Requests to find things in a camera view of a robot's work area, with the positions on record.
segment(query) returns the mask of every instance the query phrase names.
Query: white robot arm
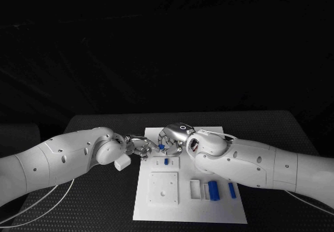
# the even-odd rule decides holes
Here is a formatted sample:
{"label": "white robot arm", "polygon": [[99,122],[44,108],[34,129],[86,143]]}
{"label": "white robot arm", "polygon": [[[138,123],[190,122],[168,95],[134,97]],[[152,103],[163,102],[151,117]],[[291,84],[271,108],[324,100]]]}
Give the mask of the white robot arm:
{"label": "white robot arm", "polygon": [[24,152],[0,159],[0,206],[34,190],[59,185],[111,162],[125,168],[137,154],[145,159],[157,145],[141,136],[125,136],[98,127],[62,134]]}
{"label": "white robot arm", "polygon": [[232,138],[227,141],[214,132],[196,132],[191,126],[175,123],[160,132],[158,144],[161,147],[164,139],[167,156],[178,155],[184,148],[203,173],[216,173],[253,188],[299,193],[334,207],[334,159]]}

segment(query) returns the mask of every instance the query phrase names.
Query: cable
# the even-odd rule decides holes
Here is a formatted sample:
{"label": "cable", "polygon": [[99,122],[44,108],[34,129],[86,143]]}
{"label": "cable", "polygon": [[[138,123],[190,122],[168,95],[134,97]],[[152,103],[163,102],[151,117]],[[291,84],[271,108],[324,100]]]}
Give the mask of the cable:
{"label": "cable", "polygon": [[291,194],[298,200],[301,200],[304,203],[306,203],[308,205],[311,205],[312,207],[315,207],[317,209],[319,209],[319,210],[322,210],[324,212],[327,212],[328,214],[331,214],[332,216],[334,216],[334,213],[331,213],[330,211],[327,211],[325,209],[321,209],[318,206],[315,206],[314,204],[311,204],[309,202],[306,202],[305,200],[302,200],[301,198],[298,198],[291,192],[288,192],[286,190],[285,190],[285,192],[288,193],[288,194]]}
{"label": "cable", "polygon": [[53,210],[53,208],[59,205],[59,203],[62,202],[62,200],[63,200],[63,198],[65,198],[65,196],[66,196],[66,194],[68,194],[68,192],[69,192],[69,190],[70,190],[70,187],[72,187],[72,185],[73,185],[73,182],[75,182],[75,179],[72,180],[70,186],[69,186],[69,188],[68,188],[68,191],[66,191],[66,193],[65,193],[62,199],[57,201],[57,203],[55,204],[55,206],[46,211],[46,213],[43,213],[36,219],[33,219],[32,221],[23,223],[21,225],[16,225],[16,226],[0,226],[0,229],[23,226],[23,225],[29,224],[30,222],[36,221],[37,219],[40,219],[40,218]]}
{"label": "cable", "polygon": [[0,221],[0,224],[4,223],[6,221],[8,221],[11,218],[14,218],[16,216],[19,216],[20,214],[23,214],[47,196],[49,194],[53,192],[53,190],[56,189],[57,185],[52,188],[52,190],[47,192],[47,194],[37,200],[36,203],[33,203],[24,210],[21,210],[17,214],[14,214],[10,218],[7,218],[4,221]]}
{"label": "cable", "polygon": [[232,139],[237,139],[233,135],[229,135],[229,134],[224,134],[224,133],[219,133],[219,132],[213,132],[213,131],[204,130],[204,129],[201,129],[201,128],[200,128],[200,130],[203,130],[203,131],[206,131],[206,132],[210,132],[210,133],[213,133],[213,134],[224,135],[224,136],[230,137]]}

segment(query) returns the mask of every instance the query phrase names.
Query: black tabletop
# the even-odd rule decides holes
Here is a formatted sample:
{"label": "black tabletop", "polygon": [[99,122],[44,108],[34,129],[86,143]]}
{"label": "black tabletop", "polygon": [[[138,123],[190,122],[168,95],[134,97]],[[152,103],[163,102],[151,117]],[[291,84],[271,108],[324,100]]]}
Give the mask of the black tabletop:
{"label": "black tabletop", "polygon": [[[183,122],[194,127],[222,126],[224,133],[255,140],[283,150],[318,155],[314,145],[288,111],[197,112],[75,116],[65,133],[109,127],[118,134],[144,135],[145,127]],[[132,221],[139,157],[119,172],[114,164],[98,165],[76,178],[70,192],[52,212],[10,231],[334,231],[334,216],[324,213],[286,192],[239,186],[247,224]],[[17,217],[13,225],[34,219],[62,198],[69,183],[57,187],[37,206]],[[29,194],[24,209],[50,188]]]}

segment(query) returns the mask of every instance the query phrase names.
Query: small blue object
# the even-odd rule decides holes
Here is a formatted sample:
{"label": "small blue object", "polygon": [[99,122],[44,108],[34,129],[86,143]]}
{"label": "small blue object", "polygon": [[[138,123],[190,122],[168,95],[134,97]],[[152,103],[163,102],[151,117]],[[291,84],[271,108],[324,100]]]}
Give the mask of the small blue object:
{"label": "small blue object", "polygon": [[235,196],[233,183],[229,183],[229,190],[230,190],[230,196],[232,196],[232,198],[236,198],[236,196]]}
{"label": "small blue object", "polygon": [[217,182],[209,181],[207,186],[209,186],[210,200],[219,201],[220,198],[219,198],[219,191],[217,191]]}

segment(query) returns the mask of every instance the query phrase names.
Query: dark table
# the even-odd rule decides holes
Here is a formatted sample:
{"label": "dark table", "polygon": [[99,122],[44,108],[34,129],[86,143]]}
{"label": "dark table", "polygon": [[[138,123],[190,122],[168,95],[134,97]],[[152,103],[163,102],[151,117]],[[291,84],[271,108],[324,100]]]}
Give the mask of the dark table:
{"label": "dark table", "polygon": [[[122,135],[144,135],[145,127],[164,127],[184,122],[191,126],[223,126],[226,133],[283,150],[318,155],[314,145],[288,111],[197,112],[75,116],[65,133],[109,127]],[[286,192],[239,185],[247,224],[132,221],[139,172],[139,157],[119,172],[114,164],[95,166],[76,178],[70,192],[53,211],[37,221],[13,228],[19,231],[106,232],[106,231],[334,231],[328,215]],[[62,198],[69,183],[57,187],[42,203],[17,217],[13,225],[36,218]],[[26,208],[50,188],[29,194]]]}

